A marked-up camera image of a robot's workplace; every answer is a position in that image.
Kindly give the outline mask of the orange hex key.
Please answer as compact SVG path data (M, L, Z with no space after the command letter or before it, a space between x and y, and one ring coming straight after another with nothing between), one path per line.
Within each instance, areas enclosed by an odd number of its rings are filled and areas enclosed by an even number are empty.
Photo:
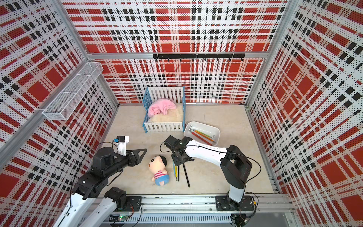
M205 133L203 133L201 131L198 131L196 129L190 129L190 131L194 132L195 134L200 135L201 137L203 137L203 138L205 138L205 139L207 139L207 140L209 140L211 142L214 142L214 140L212 139L211 136L208 136L207 134L205 134Z

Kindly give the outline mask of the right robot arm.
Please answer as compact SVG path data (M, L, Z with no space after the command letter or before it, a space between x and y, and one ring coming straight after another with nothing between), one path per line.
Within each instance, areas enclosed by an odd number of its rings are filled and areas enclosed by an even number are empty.
M194 159L201 159L220 167L230 185L229 200L234 203L242 201L252 163L237 146L218 148L199 143L190 137L179 140L171 135L162 144L172 152L171 157L178 166Z

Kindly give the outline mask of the large black hex key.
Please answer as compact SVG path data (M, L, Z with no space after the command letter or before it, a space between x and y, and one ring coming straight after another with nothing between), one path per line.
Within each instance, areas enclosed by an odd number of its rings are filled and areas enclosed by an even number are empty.
M190 188L190 187L191 187L191 185L190 185L190 181L189 181L189 177L188 177L188 174L187 174L187 171L186 171L186 166L185 166L185 164L183 164L183 165L182 165L182 167L183 167L183 170L184 170L184 174L185 174L185 178L186 178L187 185L188 185L188 187Z

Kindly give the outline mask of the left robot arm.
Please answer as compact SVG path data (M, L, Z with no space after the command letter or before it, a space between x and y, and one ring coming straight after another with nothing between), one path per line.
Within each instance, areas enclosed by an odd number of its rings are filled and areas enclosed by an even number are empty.
M133 149L125 155L114 152L112 147L104 147L97 151L89 171L81 176L71 191L69 202L56 220L56 227L99 227L110 215L120 209L139 211L136 205L140 197L127 199L126 192L117 187L108 190L104 198L92 213L83 220L85 213L99 197L102 190L109 185L108 179L116 173L121 174L126 167L134 167L141 163L147 150Z

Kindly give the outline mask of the red hex key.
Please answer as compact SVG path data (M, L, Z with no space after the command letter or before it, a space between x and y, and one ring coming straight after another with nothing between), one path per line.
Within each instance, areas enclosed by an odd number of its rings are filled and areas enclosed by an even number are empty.
M214 145L214 143L213 143L213 142L211 142L211 141L209 141L209 140L207 140L207 139L205 139L205 138L201 137L200 135L195 134L195 133L194 133L194 132L192 132L192 131L190 131L190 133L191 133L192 135L194 135L196 138L198 138L200 141L204 142L205 144L208 144L208 145L210 145L210 146L213 146L213 145Z

